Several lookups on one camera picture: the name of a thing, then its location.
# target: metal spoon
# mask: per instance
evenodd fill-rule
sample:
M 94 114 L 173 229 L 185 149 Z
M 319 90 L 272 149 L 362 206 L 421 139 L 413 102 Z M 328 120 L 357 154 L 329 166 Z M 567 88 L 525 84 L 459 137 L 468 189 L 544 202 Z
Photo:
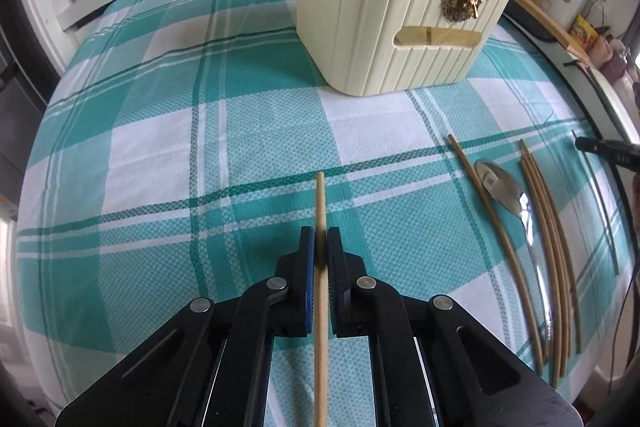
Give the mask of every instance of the metal spoon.
M 542 275 L 542 270 L 540 269 L 538 255 L 533 248 L 533 212 L 529 203 L 529 197 L 516 178 L 493 162 L 478 160 L 476 162 L 476 172 L 478 173 L 478 176 L 480 176 L 482 185 L 486 188 L 491 197 L 498 201 L 498 203 L 506 208 L 511 214 L 516 216 L 524 226 L 529 256 L 531 257 L 533 268 L 536 271 L 538 289 L 540 290 L 540 296 L 542 297 L 542 311 L 545 315 L 546 339 L 542 338 L 541 343 L 546 358 L 550 352 L 550 346 L 553 339 L 551 304 L 548 291 L 546 289 L 545 279 Z

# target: bamboo skewer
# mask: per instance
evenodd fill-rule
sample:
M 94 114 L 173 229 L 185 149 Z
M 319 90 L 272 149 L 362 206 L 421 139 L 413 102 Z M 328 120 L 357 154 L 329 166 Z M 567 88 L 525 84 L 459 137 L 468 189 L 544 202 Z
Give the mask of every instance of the bamboo skewer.
M 532 166 L 526 160 L 520 162 L 522 166 L 522 170 L 524 172 L 524 177 L 529 186 L 529 195 L 531 196 L 531 200 L 533 203 L 533 208 L 538 216 L 538 223 L 540 227 L 540 232 L 542 234 L 542 242 L 544 245 L 543 250 L 545 251 L 546 258 L 546 268 L 549 273 L 549 283 L 550 283 L 550 293 L 551 293 L 551 304 L 552 304 L 552 313 L 551 318 L 553 322 L 553 370 L 551 376 L 551 387 L 556 389 L 560 382 L 560 367 L 561 367 L 561 359 L 562 359 L 562 333 L 564 329 L 562 328 L 562 304 L 560 298 L 560 288 L 558 283 L 558 270 L 556 267 L 556 260 L 554 258 L 554 249 L 551 243 L 551 237 L 549 235 L 549 229 L 546 225 L 545 213 L 543 210 L 542 200 L 540 198 L 540 190 L 538 184 L 533 178 Z
M 524 155 L 527 158 L 531 159 L 531 162 L 534 166 L 534 170 L 537 172 L 540 181 L 542 182 L 543 188 L 546 193 L 546 199 L 549 202 L 549 207 L 551 209 L 551 213 L 554 216 L 554 220 L 556 222 L 556 228 L 559 233 L 560 243 L 561 243 L 561 253 L 564 259 L 564 268 L 566 270 L 566 279 L 568 281 L 572 305 L 574 308 L 574 330 L 575 330 L 575 352 L 582 352 L 582 321 L 580 319 L 580 299 L 578 298 L 578 290 L 575 286 L 575 271 L 574 271 L 574 263 L 571 259 L 571 253 L 569 252 L 569 245 L 566 240 L 566 235 L 564 234 L 564 228 L 562 227 L 562 221 L 560 221 L 560 216 L 558 215 L 557 207 L 554 203 L 554 199 L 551 196 L 551 190 L 549 190 L 548 185 L 545 182 L 545 179 L 542 176 L 542 172 L 540 171 L 540 167 L 536 162 L 536 159 L 533 158 L 533 155 L 529 152 L 526 143 L 524 140 L 520 140 L 520 148 L 524 152 Z
M 316 262 L 314 265 L 314 427 L 326 427 L 328 399 L 329 276 L 326 267 L 324 173 L 316 173 Z
M 567 295 L 566 270 L 564 269 L 564 258 L 561 251 L 560 235 L 558 233 L 553 213 L 551 212 L 551 203 L 546 197 L 544 181 L 538 169 L 536 169 L 536 161 L 529 153 L 525 153 L 524 161 L 529 165 L 533 181 L 536 184 L 538 197 L 540 198 L 540 207 L 542 210 L 543 224 L 547 227 L 551 253 L 556 266 L 556 274 L 558 275 L 558 291 L 560 294 L 560 324 L 562 328 L 561 356 L 560 356 L 560 377 L 564 377 L 566 373 L 566 365 L 571 353 L 570 339 L 571 322 L 569 321 L 569 297 Z
M 572 130 L 571 133 L 574 135 L 574 139 L 577 138 L 574 130 Z M 618 267 L 618 254 L 616 253 L 616 240 L 613 236 L 613 230 L 611 229 L 611 221 L 609 219 L 609 213 L 607 212 L 607 205 L 604 202 L 604 196 L 602 195 L 602 191 L 600 190 L 600 185 L 598 184 L 596 173 L 593 171 L 593 167 L 591 166 L 591 162 L 589 161 L 589 157 L 587 156 L 587 153 L 582 151 L 582 156 L 584 158 L 584 162 L 587 164 L 587 168 L 589 169 L 589 175 L 593 180 L 593 184 L 596 186 L 596 192 L 598 194 L 598 199 L 600 200 L 602 213 L 604 214 L 605 225 L 607 227 L 607 232 L 609 232 L 609 246 L 611 247 L 611 260 L 613 262 L 613 273 L 616 274 L 616 276 L 618 276 L 620 275 L 620 268 Z
M 486 190 L 484 190 L 484 187 L 482 187 L 482 183 L 480 181 L 480 178 L 478 177 L 478 174 L 476 173 L 476 170 L 472 167 L 471 163 L 469 163 L 469 160 L 466 158 L 463 150 L 460 149 L 460 145 L 458 144 L 456 139 L 453 138 L 453 135 L 449 134 L 449 136 L 447 136 L 447 139 L 449 140 L 451 146 L 456 152 L 456 155 L 458 156 L 460 163 L 462 163 L 462 165 L 464 166 L 466 174 L 471 178 L 472 183 L 476 187 L 476 190 L 478 191 L 478 195 L 482 200 L 482 204 L 484 204 L 484 207 L 487 213 L 489 214 L 491 222 L 494 226 L 495 232 L 497 233 L 498 238 L 500 239 L 500 243 L 507 257 L 507 261 L 510 264 L 511 272 L 513 274 L 513 279 L 515 281 L 515 285 L 518 290 L 518 295 L 520 296 L 520 301 L 522 302 L 522 310 L 524 313 L 525 320 L 527 321 L 527 329 L 529 330 L 529 336 L 531 337 L 531 345 L 533 349 L 536 373 L 538 375 L 541 375 L 544 363 L 542 359 L 542 346 L 540 344 L 540 334 L 538 333 L 538 322 L 536 320 L 536 315 L 534 313 L 533 303 L 531 301 L 531 296 L 529 294 L 527 281 L 524 278 L 524 274 L 522 272 L 522 266 L 520 265 L 520 260 L 518 259 L 518 256 L 513 250 L 511 241 L 509 240 L 509 237 L 507 236 L 507 233 L 505 232 L 504 227 L 500 222 L 500 219 L 498 219 L 498 215 L 495 212 L 494 206 L 491 204 L 491 201 L 489 201 L 489 196 L 487 195 Z

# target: wooden stick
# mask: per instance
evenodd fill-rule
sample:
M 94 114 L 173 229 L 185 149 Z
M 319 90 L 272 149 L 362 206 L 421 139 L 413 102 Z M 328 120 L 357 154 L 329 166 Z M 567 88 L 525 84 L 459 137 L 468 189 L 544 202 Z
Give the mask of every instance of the wooden stick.
M 569 304 L 570 284 L 567 280 L 568 275 L 564 254 L 562 253 L 563 249 L 560 239 L 560 233 L 558 231 L 558 225 L 556 223 L 556 220 L 554 219 L 553 211 L 551 210 L 552 202 L 550 199 L 550 194 L 547 194 L 547 190 L 545 190 L 546 184 L 544 179 L 542 178 L 542 173 L 540 172 L 540 168 L 538 167 L 535 158 L 533 158 L 531 153 L 529 153 L 529 155 L 525 154 L 525 158 L 527 159 L 529 166 L 532 168 L 533 176 L 536 179 L 538 188 L 541 191 L 540 196 L 543 200 L 545 219 L 547 222 L 547 226 L 549 226 L 549 232 L 554 248 L 554 259 L 556 261 L 556 270 L 558 272 L 558 285 L 562 304 L 562 357 L 560 358 L 560 377 L 564 377 L 564 375 L 566 374 L 567 363 L 569 361 L 569 357 L 571 356 L 571 320 L 569 320 L 571 309 L 571 306 Z
M 542 176 L 542 172 L 540 171 L 538 162 L 536 162 L 536 159 L 533 158 L 533 155 L 529 152 L 529 149 L 527 148 L 526 143 L 524 143 L 524 140 L 520 140 L 520 148 L 524 152 L 525 156 L 531 159 L 534 170 L 537 172 L 539 179 L 542 181 L 542 185 L 545 189 L 546 197 L 551 208 L 551 213 L 553 214 L 554 220 L 556 221 L 556 227 L 560 235 L 560 243 L 562 246 L 561 252 L 564 259 L 564 267 L 566 268 L 567 282 L 570 288 L 571 300 L 574 308 L 575 352 L 580 354 L 582 352 L 582 321 L 580 319 L 580 299 L 578 298 L 578 290 L 575 286 L 574 262 L 571 259 L 569 244 L 567 243 L 564 228 L 562 227 L 562 221 L 560 221 L 558 208 L 554 203 L 554 198 L 551 195 L 551 190 L 549 190 L 549 186 L 546 184 L 546 181 Z
M 571 133 L 574 135 L 574 139 L 577 138 L 575 131 L 572 130 Z M 613 273 L 618 276 L 620 275 L 620 268 L 618 267 L 618 254 L 616 253 L 616 240 L 613 236 L 613 230 L 611 229 L 611 221 L 609 219 L 609 213 L 607 212 L 607 205 L 604 201 L 604 196 L 602 195 L 602 191 L 600 190 L 600 184 L 598 183 L 598 179 L 596 178 L 596 173 L 593 172 L 593 167 L 591 166 L 591 162 L 589 161 L 589 157 L 587 153 L 582 151 L 582 156 L 584 158 L 584 162 L 587 164 L 587 168 L 589 169 L 589 175 L 593 180 L 593 184 L 596 186 L 596 192 L 598 194 L 598 199 L 600 200 L 600 206 L 602 207 L 602 213 L 604 214 L 605 225 L 607 227 L 607 232 L 609 232 L 609 246 L 611 247 L 611 261 L 613 263 Z
M 535 185 L 537 197 L 540 199 L 538 206 L 542 213 L 539 213 L 541 217 L 541 225 L 544 225 L 548 230 L 548 235 L 550 239 L 551 246 L 551 259 L 556 267 L 556 275 L 558 277 L 558 293 L 560 297 L 560 327 L 561 327 L 561 356 L 560 356 L 560 377 L 564 377 L 566 373 L 566 365 L 569 359 L 569 355 L 571 352 L 570 349 L 570 324 L 569 321 L 569 297 L 567 291 L 567 281 L 566 281 L 566 270 L 564 269 L 564 258 L 562 256 L 561 244 L 560 244 L 560 236 L 558 231 L 556 230 L 556 224 L 553 219 L 553 214 L 550 209 L 550 202 L 547 200 L 545 189 L 543 187 L 542 176 L 538 175 L 536 171 L 536 166 L 534 165 L 535 160 L 533 156 L 526 155 L 523 158 L 523 161 L 527 163 L 530 168 L 530 173 L 532 175 L 532 181 Z
M 329 275 L 326 267 L 324 172 L 316 173 L 316 263 L 314 266 L 314 426 L 326 427 L 329 390 Z
M 558 284 L 558 270 L 556 267 L 556 260 L 554 256 L 554 248 L 551 244 L 551 238 L 549 236 L 549 230 L 547 228 L 547 223 L 545 220 L 545 213 L 543 210 L 542 199 L 540 197 L 540 190 L 538 188 L 538 184 L 533 178 L 533 167 L 530 163 L 523 158 L 520 162 L 520 166 L 522 167 L 522 171 L 524 172 L 524 177 L 527 182 L 527 186 L 529 187 L 529 196 L 531 197 L 533 203 L 533 210 L 538 216 L 538 225 L 540 227 L 540 232 L 542 234 L 542 242 L 544 245 L 543 250 L 545 251 L 546 258 L 546 269 L 549 273 L 549 282 L 551 286 L 551 318 L 553 323 L 553 343 L 554 343 L 554 352 L 553 352 L 553 372 L 551 376 L 551 387 L 554 389 L 558 388 L 558 384 L 560 382 L 560 367 L 561 367 L 561 359 L 562 359 L 562 301 L 560 298 L 560 288 Z
M 533 309 L 533 302 L 531 301 L 531 295 L 529 294 L 529 287 L 527 286 L 527 280 L 524 277 L 524 273 L 522 272 L 522 266 L 520 265 L 520 260 L 518 256 L 513 250 L 513 246 L 511 245 L 511 241 L 507 236 L 507 233 L 504 230 L 500 219 L 498 219 L 498 214 L 496 214 L 494 206 L 491 204 L 489 200 L 489 196 L 487 195 L 486 190 L 482 187 L 482 183 L 480 178 L 478 177 L 478 173 L 472 167 L 469 160 L 466 158 L 465 153 L 462 149 L 460 149 L 460 145 L 453 138 L 453 135 L 447 136 L 453 150 L 458 155 L 458 159 L 460 163 L 465 168 L 466 174 L 471 178 L 472 183 L 476 187 L 478 191 L 478 195 L 482 200 L 482 204 L 489 214 L 491 222 L 494 226 L 495 232 L 500 238 L 500 243 L 502 245 L 502 249 L 504 250 L 505 256 L 507 257 L 507 261 L 511 268 L 511 273 L 513 275 L 513 280 L 515 282 L 516 288 L 518 290 L 518 295 L 520 296 L 520 301 L 522 302 L 522 311 L 524 313 L 525 320 L 527 321 L 527 329 L 529 330 L 529 336 L 531 337 L 531 346 L 533 349 L 534 355 L 534 364 L 536 367 L 536 373 L 538 375 L 542 375 L 542 369 L 544 367 L 544 363 L 542 360 L 542 346 L 540 345 L 540 334 L 538 333 L 538 322 L 536 320 L 536 314 Z

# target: turquoise plaid tablecloth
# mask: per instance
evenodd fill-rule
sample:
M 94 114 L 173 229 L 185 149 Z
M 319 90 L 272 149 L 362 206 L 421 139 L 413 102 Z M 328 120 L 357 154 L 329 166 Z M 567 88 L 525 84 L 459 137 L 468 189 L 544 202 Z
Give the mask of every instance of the turquoise plaid tablecloth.
M 351 98 L 326 85 L 295 31 L 296 0 L 118 0 L 63 77 L 20 202 L 20 307 L 32 362 L 59 408 L 190 299 L 240 295 L 273 274 L 312 224 L 314 173 L 328 223 L 370 274 L 402 293 L 449 293 L 532 365 L 510 271 L 446 141 L 521 178 L 524 138 L 569 236 L 585 350 L 595 364 L 629 279 L 630 238 L 608 168 L 622 276 L 571 130 L 591 135 L 558 73 L 502 20 L 468 78 Z M 518 221 L 500 216 L 529 277 Z M 534 295 L 540 315 L 540 299 Z M 267 425 L 308 425 L 312 346 L 279 339 Z M 365 339 L 330 342 L 330 420 L 374 424 Z

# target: yellow package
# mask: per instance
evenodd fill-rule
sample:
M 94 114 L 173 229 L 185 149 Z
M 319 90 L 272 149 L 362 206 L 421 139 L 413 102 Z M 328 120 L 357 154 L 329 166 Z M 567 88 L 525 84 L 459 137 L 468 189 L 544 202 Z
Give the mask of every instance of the yellow package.
M 591 26 L 581 15 L 578 15 L 578 18 L 575 20 L 574 26 L 571 28 L 569 33 L 580 43 L 586 52 L 589 51 L 595 41 L 598 40 L 598 33 L 596 30 L 594 30 L 593 26 Z

